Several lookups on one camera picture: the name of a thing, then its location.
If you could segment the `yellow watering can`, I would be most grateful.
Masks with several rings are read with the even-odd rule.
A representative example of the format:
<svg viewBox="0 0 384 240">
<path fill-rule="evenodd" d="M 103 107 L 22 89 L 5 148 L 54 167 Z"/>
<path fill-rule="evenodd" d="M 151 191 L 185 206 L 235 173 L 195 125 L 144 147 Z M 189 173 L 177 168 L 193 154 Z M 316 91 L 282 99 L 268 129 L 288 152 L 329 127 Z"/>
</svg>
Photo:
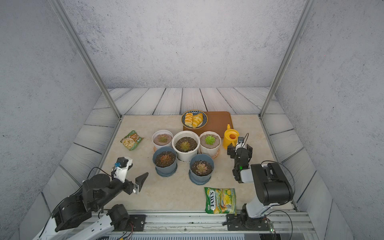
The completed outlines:
<svg viewBox="0 0 384 240">
<path fill-rule="evenodd" d="M 224 132 L 224 137 L 223 137 L 223 147 L 224 149 L 228 149 L 228 146 L 232 145 L 235 147 L 238 143 L 238 138 L 240 134 L 238 131 L 235 129 L 231 128 L 230 124 L 227 124 L 227 129 Z"/>
</svg>

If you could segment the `blue pot red succulent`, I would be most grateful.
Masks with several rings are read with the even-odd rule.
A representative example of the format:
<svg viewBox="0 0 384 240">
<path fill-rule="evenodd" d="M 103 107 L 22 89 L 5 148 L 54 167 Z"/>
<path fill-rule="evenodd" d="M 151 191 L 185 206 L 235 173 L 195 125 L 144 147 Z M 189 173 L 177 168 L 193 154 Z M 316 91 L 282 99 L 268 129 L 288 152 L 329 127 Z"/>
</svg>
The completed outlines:
<svg viewBox="0 0 384 240">
<path fill-rule="evenodd" d="M 156 150 L 153 155 L 156 172 L 161 177 L 172 176 L 177 170 L 177 162 L 177 154 L 171 147 L 162 147 Z"/>
</svg>

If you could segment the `white pot bright green succulent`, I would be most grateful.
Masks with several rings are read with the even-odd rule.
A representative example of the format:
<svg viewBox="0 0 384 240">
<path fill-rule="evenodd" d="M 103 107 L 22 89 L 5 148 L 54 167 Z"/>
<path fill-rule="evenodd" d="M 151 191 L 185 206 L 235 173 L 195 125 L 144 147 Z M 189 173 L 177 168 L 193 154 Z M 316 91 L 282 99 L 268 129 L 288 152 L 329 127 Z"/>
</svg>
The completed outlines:
<svg viewBox="0 0 384 240">
<path fill-rule="evenodd" d="M 222 140 L 220 136 L 211 131 L 206 131 L 200 135 L 200 153 L 208 155 L 209 152 L 216 152 L 220 149 Z"/>
</svg>

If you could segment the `blue pot pink succulent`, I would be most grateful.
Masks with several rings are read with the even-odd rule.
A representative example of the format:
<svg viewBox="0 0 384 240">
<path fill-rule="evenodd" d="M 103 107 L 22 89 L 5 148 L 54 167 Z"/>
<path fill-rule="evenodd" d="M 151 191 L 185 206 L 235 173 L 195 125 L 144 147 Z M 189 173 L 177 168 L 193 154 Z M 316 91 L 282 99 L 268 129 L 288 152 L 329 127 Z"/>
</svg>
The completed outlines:
<svg viewBox="0 0 384 240">
<path fill-rule="evenodd" d="M 204 185 L 211 179 L 214 168 L 214 161 L 210 156 L 198 154 L 190 161 L 190 180 L 196 185 Z"/>
</svg>

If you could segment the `white pot pink-green succulent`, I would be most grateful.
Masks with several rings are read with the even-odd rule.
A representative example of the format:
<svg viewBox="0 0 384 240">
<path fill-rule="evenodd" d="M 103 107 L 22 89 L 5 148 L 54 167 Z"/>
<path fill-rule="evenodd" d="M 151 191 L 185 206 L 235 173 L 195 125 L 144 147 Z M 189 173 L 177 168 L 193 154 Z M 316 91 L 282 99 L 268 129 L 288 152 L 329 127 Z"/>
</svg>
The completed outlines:
<svg viewBox="0 0 384 240">
<path fill-rule="evenodd" d="M 159 130 L 152 136 L 154 151 L 163 147 L 172 147 L 173 134 L 168 130 Z"/>
</svg>

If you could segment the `large white pot dark soil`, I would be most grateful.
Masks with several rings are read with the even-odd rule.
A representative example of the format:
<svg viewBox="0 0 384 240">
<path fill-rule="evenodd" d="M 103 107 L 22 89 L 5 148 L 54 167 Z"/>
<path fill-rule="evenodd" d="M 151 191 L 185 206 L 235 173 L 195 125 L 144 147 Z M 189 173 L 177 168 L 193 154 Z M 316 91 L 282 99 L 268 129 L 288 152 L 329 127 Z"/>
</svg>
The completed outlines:
<svg viewBox="0 0 384 240">
<path fill-rule="evenodd" d="M 173 137 L 172 146 L 177 153 L 178 160 L 189 163 L 198 154 L 200 139 L 191 131 L 182 131 Z"/>
</svg>

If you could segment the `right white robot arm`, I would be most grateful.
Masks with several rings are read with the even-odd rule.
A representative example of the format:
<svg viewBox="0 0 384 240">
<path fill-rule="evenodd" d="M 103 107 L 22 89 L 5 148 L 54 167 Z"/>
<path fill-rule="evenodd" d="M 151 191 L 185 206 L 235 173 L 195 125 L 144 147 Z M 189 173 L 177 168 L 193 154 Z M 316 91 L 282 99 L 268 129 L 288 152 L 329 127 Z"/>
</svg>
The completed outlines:
<svg viewBox="0 0 384 240">
<path fill-rule="evenodd" d="M 282 206 L 293 200 L 296 186 L 291 185 L 282 170 L 285 166 L 274 161 L 250 164 L 253 148 L 245 143 L 230 144 L 227 155 L 234 160 L 233 176 L 240 183 L 253 183 L 256 197 L 243 205 L 241 214 L 232 220 L 245 229 L 251 229 L 267 215 L 272 207 Z"/>
</svg>

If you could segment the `beige saucer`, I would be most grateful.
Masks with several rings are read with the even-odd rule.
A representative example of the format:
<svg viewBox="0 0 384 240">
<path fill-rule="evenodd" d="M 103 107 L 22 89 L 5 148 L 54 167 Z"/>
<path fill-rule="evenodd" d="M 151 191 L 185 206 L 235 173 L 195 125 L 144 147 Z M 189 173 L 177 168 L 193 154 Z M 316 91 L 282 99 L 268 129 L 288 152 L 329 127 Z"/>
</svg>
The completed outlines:
<svg viewBox="0 0 384 240">
<path fill-rule="evenodd" d="M 215 159 L 220 155 L 220 149 L 218 149 L 215 153 L 214 152 L 209 152 L 208 155 L 212 158 Z"/>
</svg>

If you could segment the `green soup packet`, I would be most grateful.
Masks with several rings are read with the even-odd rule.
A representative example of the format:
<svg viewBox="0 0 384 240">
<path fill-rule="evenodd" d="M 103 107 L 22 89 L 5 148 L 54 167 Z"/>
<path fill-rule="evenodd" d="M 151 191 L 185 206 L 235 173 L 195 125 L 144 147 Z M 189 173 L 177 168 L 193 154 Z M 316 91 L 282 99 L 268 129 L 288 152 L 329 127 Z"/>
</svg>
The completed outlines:
<svg viewBox="0 0 384 240">
<path fill-rule="evenodd" d="M 120 143 L 122 143 L 129 151 L 133 151 L 143 139 L 144 138 L 140 137 L 135 130 L 132 130 L 128 135 L 121 139 Z"/>
</svg>

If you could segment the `brown wooden tray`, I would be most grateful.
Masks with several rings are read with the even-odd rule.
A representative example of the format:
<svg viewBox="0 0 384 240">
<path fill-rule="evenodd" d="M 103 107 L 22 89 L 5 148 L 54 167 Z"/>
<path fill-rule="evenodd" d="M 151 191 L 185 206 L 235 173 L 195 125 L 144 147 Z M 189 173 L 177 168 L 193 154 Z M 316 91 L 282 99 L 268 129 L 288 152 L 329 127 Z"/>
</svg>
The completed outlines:
<svg viewBox="0 0 384 240">
<path fill-rule="evenodd" d="M 224 132 L 227 129 L 227 124 L 231 125 L 233 129 L 232 117 L 229 112 L 204 112 L 208 116 L 207 124 L 200 129 L 187 129 L 183 126 L 184 131 L 192 131 L 197 135 L 200 135 L 206 131 L 211 131 L 219 134 L 221 138 L 224 137 Z"/>
</svg>

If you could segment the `green Fox's candy bag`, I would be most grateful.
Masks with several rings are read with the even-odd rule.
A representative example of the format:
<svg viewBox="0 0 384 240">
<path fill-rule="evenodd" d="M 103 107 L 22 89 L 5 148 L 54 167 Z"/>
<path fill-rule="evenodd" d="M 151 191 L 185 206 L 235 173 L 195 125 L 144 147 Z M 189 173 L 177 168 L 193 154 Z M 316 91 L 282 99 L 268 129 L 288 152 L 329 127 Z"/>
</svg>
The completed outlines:
<svg viewBox="0 0 384 240">
<path fill-rule="evenodd" d="M 235 189 L 217 189 L 205 187 L 207 214 L 236 214 Z"/>
</svg>

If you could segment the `right striped bread roll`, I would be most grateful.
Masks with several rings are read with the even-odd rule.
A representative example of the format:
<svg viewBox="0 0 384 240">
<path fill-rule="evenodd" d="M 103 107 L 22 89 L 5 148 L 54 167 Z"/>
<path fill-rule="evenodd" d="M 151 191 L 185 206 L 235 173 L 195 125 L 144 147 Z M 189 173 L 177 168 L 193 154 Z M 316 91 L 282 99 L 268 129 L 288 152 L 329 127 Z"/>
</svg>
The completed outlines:
<svg viewBox="0 0 384 240">
<path fill-rule="evenodd" d="M 204 116 L 202 113 L 193 115 L 192 127 L 195 129 L 203 122 Z"/>
</svg>

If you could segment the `striped bread roll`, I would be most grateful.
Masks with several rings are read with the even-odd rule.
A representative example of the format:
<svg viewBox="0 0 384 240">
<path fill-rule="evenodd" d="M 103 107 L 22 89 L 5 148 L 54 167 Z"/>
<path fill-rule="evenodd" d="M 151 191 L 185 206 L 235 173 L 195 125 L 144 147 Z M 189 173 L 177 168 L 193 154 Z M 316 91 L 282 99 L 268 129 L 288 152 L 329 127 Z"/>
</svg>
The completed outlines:
<svg viewBox="0 0 384 240">
<path fill-rule="evenodd" d="M 195 129 L 203 122 L 204 116 L 202 113 L 193 115 L 192 127 Z"/>
<path fill-rule="evenodd" d="M 189 128 L 192 128 L 193 127 L 193 113 L 186 113 L 185 115 L 185 125 Z"/>
</svg>

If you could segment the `blue patterned plate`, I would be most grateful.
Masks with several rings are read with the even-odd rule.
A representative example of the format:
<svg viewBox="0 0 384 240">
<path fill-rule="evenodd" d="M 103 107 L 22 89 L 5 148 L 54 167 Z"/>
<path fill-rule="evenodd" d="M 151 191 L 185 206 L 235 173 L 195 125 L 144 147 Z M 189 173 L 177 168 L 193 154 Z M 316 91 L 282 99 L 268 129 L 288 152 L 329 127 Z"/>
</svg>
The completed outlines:
<svg viewBox="0 0 384 240">
<path fill-rule="evenodd" d="M 202 112 L 202 111 L 200 111 L 200 110 L 189 110 L 189 111 L 185 112 L 185 113 L 182 115 L 182 118 L 181 118 L 181 121 L 182 121 L 183 126 L 184 126 L 185 128 L 187 128 L 187 129 L 195 130 L 193 127 L 192 127 L 192 128 L 189 128 L 189 127 L 187 127 L 187 126 L 185 125 L 184 121 L 185 121 L 185 115 L 186 115 L 186 113 L 193 113 L 193 115 L 197 115 L 197 114 L 199 114 L 199 113 L 202 113 L 202 114 L 203 114 L 203 116 L 204 116 L 203 122 L 202 122 L 197 128 L 195 128 L 195 129 L 200 129 L 200 128 L 204 127 L 204 126 L 207 124 L 207 122 L 208 122 L 208 116 L 207 116 L 206 113 L 204 113 L 204 112 Z"/>
</svg>

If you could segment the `left striped bread roll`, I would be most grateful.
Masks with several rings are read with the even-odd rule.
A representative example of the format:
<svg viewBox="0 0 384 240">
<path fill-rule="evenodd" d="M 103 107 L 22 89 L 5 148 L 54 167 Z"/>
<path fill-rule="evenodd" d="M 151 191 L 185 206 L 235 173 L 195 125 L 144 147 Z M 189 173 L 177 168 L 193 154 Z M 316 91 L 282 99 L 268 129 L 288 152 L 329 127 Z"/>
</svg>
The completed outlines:
<svg viewBox="0 0 384 240">
<path fill-rule="evenodd" d="M 186 113 L 185 115 L 185 125 L 189 128 L 192 128 L 193 127 L 193 113 Z"/>
</svg>

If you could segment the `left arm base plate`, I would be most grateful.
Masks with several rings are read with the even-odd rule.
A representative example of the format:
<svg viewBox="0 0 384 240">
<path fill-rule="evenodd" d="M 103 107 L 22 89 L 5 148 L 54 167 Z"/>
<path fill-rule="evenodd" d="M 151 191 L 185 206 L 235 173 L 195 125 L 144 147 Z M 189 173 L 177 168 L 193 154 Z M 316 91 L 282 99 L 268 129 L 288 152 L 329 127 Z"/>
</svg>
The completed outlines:
<svg viewBox="0 0 384 240">
<path fill-rule="evenodd" d="M 121 232 L 143 232 L 146 223 L 146 215 L 129 215 L 123 218 L 119 226 Z"/>
</svg>

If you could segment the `front aluminium rail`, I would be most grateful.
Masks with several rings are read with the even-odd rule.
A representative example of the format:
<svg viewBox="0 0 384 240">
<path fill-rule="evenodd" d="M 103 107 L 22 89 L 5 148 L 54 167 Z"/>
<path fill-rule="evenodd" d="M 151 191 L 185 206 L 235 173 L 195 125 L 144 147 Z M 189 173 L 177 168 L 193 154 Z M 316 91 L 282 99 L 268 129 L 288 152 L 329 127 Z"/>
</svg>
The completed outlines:
<svg viewBox="0 0 384 240">
<path fill-rule="evenodd" d="M 222 223 L 226 215 L 210 215 L 204 211 L 129 211 L 129 215 L 146 215 L 143 232 L 139 235 L 226 235 L 226 234 L 258 234 L 267 235 L 272 240 L 291 239 L 297 235 L 317 238 L 315 228 L 306 212 L 289 210 L 272 210 L 266 213 L 263 220 L 270 225 L 269 231 L 228 231 Z"/>
</svg>

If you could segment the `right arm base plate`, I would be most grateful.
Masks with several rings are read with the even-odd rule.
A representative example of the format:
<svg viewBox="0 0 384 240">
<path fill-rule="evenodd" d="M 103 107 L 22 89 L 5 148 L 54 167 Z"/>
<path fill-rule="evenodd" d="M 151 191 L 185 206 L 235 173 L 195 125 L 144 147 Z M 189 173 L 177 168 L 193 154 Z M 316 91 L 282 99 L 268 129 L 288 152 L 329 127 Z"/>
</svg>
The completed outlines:
<svg viewBox="0 0 384 240">
<path fill-rule="evenodd" d="M 267 220 L 253 219 L 241 215 L 227 214 L 226 221 L 222 223 L 228 231 L 269 231 Z"/>
</svg>

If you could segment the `right aluminium frame post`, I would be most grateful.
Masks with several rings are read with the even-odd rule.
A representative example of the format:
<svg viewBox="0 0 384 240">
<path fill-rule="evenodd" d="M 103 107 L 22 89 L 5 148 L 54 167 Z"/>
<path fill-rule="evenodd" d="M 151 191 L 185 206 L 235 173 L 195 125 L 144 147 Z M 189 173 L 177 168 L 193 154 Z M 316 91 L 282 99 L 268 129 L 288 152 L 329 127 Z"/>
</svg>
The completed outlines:
<svg viewBox="0 0 384 240">
<path fill-rule="evenodd" d="M 293 56 L 295 48 L 296 48 L 296 46 L 297 46 L 297 44 L 298 44 L 298 42 L 299 42 L 299 40 L 303 34 L 303 31 L 305 29 L 305 26 L 308 22 L 308 19 L 311 15 L 311 12 L 314 8 L 315 3 L 316 3 L 315 0 L 307 0 L 305 5 L 304 5 L 304 9 L 301 13 L 298 24 L 296 25 L 296 28 L 293 32 L 291 39 L 290 39 L 287 50 L 284 54 L 283 60 L 280 64 L 278 71 L 275 75 L 275 78 L 274 78 L 274 80 L 270 86 L 270 90 L 268 92 L 267 98 L 266 98 L 264 105 L 262 107 L 261 113 L 259 114 L 260 119 L 263 119 L 264 115 L 267 113 L 267 110 L 270 106 L 270 103 L 273 99 L 273 96 L 276 93 L 280 82 L 282 81 L 283 75 L 284 75 L 284 73 L 285 73 L 285 71 L 289 65 L 289 62 Z"/>
</svg>

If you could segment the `aluminium frame post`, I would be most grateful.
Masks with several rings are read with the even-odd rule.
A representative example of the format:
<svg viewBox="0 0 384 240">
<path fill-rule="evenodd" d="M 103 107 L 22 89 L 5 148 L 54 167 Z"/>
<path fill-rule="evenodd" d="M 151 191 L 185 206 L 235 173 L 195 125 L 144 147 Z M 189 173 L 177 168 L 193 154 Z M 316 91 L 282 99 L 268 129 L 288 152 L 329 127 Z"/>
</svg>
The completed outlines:
<svg viewBox="0 0 384 240">
<path fill-rule="evenodd" d="M 284 54 L 283 60 L 280 64 L 278 71 L 275 75 L 275 78 L 274 78 L 274 80 L 270 86 L 270 90 L 268 92 L 267 98 L 266 98 L 264 105 L 262 107 L 261 113 L 259 114 L 260 119 L 263 119 L 264 115 L 267 113 L 267 110 L 270 106 L 270 103 L 273 99 L 273 96 L 276 93 L 280 82 L 282 81 L 283 75 L 284 75 L 284 73 L 285 73 L 285 71 L 289 65 L 289 62 L 293 56 L 295 48 L 296 48 L 296 46 L 297 46 L 297 44 L 298 44 L 298 42 L 299 42 L 299 40 L 303 34 L 303 31 L 305 29 L 305 26 L 308 22 L 308 19 L 311 15 L 311 12 L 314 8 L 315 3 L 316 3 L 315 0 L 307 0 L 305 5 L 304 5 L 304 9 L 301 13 L 298 24 L 296 25 L 296 28 L 293 32 L 291 39 L 290 39 L 287 50 Z"/>
<path fill-rule="evenodd" d="M 91 73 L 94 81 L 98 85 L 101 93 L 105 97 L 107 103 L 112 108 L 114 114 L 116 115 L 116 117 L 120 121 L 122 119 L 122 114 L 118 110 L 118 108 L 117 108 L 113 98 L 111 97 L 109 91 L 107 90 L 100 74 L 98 73 L 94 63 L 92 62 L 89 54 L 87 53 L 87 50 L 86 50 L 84 44 L 82 43 L 79 35 L 77 34 L 74 26 L 72 25 L 61 1 L 49 0 L 49 3 L 51 5 L 51 7 L 53 8 L 53 10 L 55 11 L 57 17 L 59 18 L 59 21 L 61 22 L 62 26 L 64 27 L 64 29 L 67 32 L 68 36 L 70 37 L 71 41 L 75 45 L 78 53 L 80 54 L 80 56 L 81 56 L 83 62 L 85 63 L 87 69 Z"/>
</svg>

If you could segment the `left aluminium frame post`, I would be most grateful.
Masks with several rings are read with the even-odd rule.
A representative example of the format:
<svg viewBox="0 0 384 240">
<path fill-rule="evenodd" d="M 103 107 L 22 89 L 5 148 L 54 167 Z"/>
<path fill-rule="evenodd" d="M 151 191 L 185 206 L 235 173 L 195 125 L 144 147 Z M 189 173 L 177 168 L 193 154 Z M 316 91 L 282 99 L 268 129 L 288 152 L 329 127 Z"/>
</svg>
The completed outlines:
<svg viewBox="0 0 384 240">
<path fill-rule="evenodd" d="M 109 91 L 107 90 L 100 74 L 98 73 L 94 63 L 92 62 L 89 54 L 87 53 L 87 50 L 86 50 L 84 44 L 82 43 L 79 35 L 77 34 L 74 26 L 72 25 L 61 1 L 49 0 L 49 3 L 51 5 L 51 7 L 53 8 L 53 10 L 55 11 L 57 17 L 59 18 L 59 21 L 61 22 L 62 26 L 64 27 L 64 29 L 67 32 L 68 36 L 70 37 L 71 41 L 75 45 L 78 53 L 80 54 L 80 56 L 81 56 L 83 62 L 85 63 L 87 69 L 91 73 L 94 81 L 98 85 L 101 93 L 105 97 L 107 103 L 112 108 L 114 114 L 116 115 L 116 117 L 120 121 L 122 119 L 122 114 L 118 110 L 118 108 L 117 108 L 113 98 L 111 97 Z"/>
</svg>

